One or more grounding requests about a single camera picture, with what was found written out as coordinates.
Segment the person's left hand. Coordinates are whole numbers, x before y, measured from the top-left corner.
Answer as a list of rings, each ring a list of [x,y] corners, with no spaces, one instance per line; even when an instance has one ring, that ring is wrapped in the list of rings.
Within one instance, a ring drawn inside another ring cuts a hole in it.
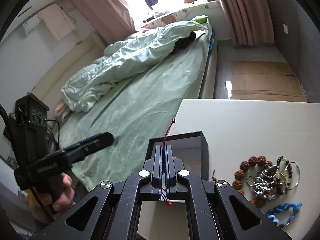
[[[37,191],[35,191],[36,196],[28,198],[29,210],[34,218],[43,224],[56,220],[74,205],[73,181],[69,175],[65,173],[62,175],[63,192],[55,201],[49,193],[38,193]]]

